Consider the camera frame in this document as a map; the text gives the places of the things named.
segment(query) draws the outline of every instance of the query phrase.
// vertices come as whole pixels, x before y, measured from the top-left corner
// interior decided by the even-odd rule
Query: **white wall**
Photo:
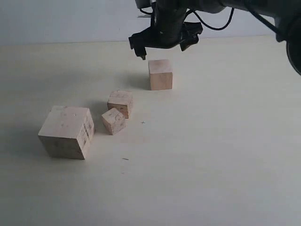
[[[220,26],[229,12],[201,14]],[[138,15],[134,0],[1,0],[0,45],[127,40],[149,26],[149,19]],[[227,30],[206,29],[202,37],[270,33],[249,13],[237,10]]]

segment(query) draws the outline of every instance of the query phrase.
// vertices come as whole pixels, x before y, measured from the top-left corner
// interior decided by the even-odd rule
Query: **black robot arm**
[[[139,9],[152,7],[150,27],[129,38],[131,49],[145,59],[146,47],[182,51],[198,43],[202,23],[184,22],[187,10],[219,13],[226,7],[252,13],[276,33],[277,41],[287,42],[287,54],[294,69],[301,74],[301,0],[136,0]],[[275,19],[270,24],[261,15]]]

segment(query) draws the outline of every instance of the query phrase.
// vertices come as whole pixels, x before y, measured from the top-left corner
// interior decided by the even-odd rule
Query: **wooden block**
[[[85,159],[93,135],[94,123],[88,108],[54,106],[39,139],[52,157]]]
[[[169,60],[150,60],[149,73],[151,90],[173,88],[173,70]]]
[[[116,108],[110,109],[102,115],[105,128],[111,135],[114,135],[126,127],[125,116]]]
[[[132,92],[121,90],[112,92],[108,101],[108,109],[112,108],[116,108],[128,119],[133,108]]]

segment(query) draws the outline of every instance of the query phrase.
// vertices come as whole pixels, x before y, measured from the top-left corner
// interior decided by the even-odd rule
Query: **small wooden cube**
[[[102,115],[105,128],[111,135],[114,135],[126,127],[126,118],[116,108],[110,109]]]
[[[151,90],[173,88],[173,70],[169,60],[150,60],[149,73]]]
[[[121,90],[112,92],[108,101],[108,109],[112,108],[116,108],[128,119],[133,108],[132,92]]]
[[[93,135],[94,123],[88,108],[54,106],[39,139],[51,157],[83,160]]]

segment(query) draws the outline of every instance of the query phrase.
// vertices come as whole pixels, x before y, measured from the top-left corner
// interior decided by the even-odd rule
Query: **white table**
[[[0,225],[300,226],[301,78],[284,43],[204,39],[148,58],[172,61],[173,90],[148,91],[126,42],[0,47]],[[100,115],[118,89],[134,109],[109,136]],[[85,161],[43,149],[53,105],[92,111]]]

